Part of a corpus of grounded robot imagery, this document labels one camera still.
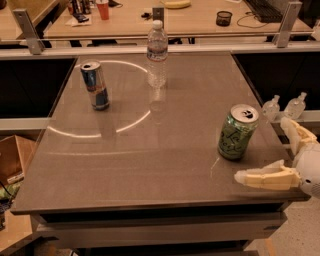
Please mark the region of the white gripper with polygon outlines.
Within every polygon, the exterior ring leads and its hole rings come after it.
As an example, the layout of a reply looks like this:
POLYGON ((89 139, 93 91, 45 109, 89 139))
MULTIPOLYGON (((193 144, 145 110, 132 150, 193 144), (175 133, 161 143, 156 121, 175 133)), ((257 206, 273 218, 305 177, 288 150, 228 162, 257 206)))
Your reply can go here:
POLYGON ((286 191, 300 188, 302 192, 320 199, 320 144, 317 137, 296 121, 282 117, 280 127, 289 139, 294 154, 292 168, 278 160, 260 169, 240 170, 234 179, 245 186, 286 191))

